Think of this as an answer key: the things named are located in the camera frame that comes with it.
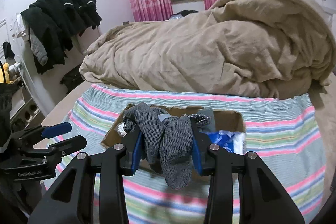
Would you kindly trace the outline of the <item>blue tissue pack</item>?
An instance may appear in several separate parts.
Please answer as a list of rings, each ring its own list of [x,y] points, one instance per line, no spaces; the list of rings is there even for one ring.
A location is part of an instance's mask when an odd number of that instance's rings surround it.
[[[244,132],[232,132],[219,130],[217,132],[207,133],[211,143],[217,144],[230,153],[244,155],[246,152]]]

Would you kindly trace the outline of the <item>grey sock pair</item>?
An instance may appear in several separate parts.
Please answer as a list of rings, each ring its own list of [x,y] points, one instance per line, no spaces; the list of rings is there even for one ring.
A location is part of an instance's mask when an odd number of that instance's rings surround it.
[[[182,189],[191,181],[193,122],[197,125],[195,114],[172,116],[143,102],[123,115],[124,131],[129,135],[139,129],[144,135],[147,162],[173,189]]]

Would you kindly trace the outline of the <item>yellow plush toy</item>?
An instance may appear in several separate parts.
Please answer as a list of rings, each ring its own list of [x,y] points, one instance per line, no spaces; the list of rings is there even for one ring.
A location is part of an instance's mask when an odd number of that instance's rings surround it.
[[[10,75],[9,75],[9,64],[8,63],[4,63],[1,66],[0,83],[6,83],[6,84],[12,83],[12,80],[10,79]]]

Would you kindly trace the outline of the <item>white rolled socks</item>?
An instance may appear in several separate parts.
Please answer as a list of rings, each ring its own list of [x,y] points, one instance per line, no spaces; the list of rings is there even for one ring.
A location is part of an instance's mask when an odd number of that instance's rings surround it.
[[[122,138],[127,134],[124,131],[124,124],[123,123],[118,124],[118,126],[116,127],[116,131],[120,135],[120,137],[122,137]]]

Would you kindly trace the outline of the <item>striped pastel blanket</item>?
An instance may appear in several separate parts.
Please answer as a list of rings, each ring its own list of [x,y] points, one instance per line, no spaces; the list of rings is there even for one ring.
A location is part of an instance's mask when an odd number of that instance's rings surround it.
[[[315,110],[307,94],[288,100],[246,98],[201,93],[149,92],[81,84],[43,121],[72,125],[71,136],[83,135],[86,153],[104,151],[105,134],[130,103],[166,107],[209,107],[242,115],[245,145],[255,151],[289,193],[305,222],[319,212],[326,158]],[[181,190],[169,188],[163,177],[139,169],[124,180],[130,223],[202,223],[209,182],[197,177]]]

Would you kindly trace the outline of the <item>brown cardboard box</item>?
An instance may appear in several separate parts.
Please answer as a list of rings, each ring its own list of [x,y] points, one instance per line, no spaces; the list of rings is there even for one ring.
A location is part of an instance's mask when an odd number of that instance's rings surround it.
[[[119,133],[118,126],[123,127],[123,115],[124,112],[134,106],[134,104],[128,104],[122,113],[117,117],[114,125],[104,136],[101,142],[105,148],[113,147],[117,143],[122,142],[122,133]],[[201,114],[206,113],[205,107],[200,106],[188,106],[188,107],[165,107],[150,105],[150,107],[160,107],[170,115],[181,116],[183,114],[196,114],[200,112]],[[232,110],[219,110],[214,107],[211,109],[213,111],[213,117],[211,121],[215,124],[215,129],[204,130],[204,132],[216,132],[219,130],[229,131],[229,132],[245,132],[245,125],[243,122],[242,115],[239,112]]]

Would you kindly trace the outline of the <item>grey socks in box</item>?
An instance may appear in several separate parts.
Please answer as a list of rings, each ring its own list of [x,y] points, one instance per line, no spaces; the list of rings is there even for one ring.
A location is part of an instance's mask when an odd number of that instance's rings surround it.
[[[216,130],[214,111],[211,108],[199,110],[196,114],[197,126],[200,132],[213,133]]]

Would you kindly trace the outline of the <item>black hanging clothes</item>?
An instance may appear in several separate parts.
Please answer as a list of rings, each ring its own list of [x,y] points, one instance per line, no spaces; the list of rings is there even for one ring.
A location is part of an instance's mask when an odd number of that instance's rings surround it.
[[[77,47],[77,37],[96,29],[102,18],[96,0],[36,0],[21,12],[37,73],[64,65],[66,52]]]

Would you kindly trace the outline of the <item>beige duvet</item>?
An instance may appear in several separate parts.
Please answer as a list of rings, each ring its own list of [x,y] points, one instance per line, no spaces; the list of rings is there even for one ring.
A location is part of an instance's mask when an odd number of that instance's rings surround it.
[[[175,20],[134,22],[93,42],[80,67],[119,88],[287,99],[326,86],[335,38],[315,0],[217,0]]]

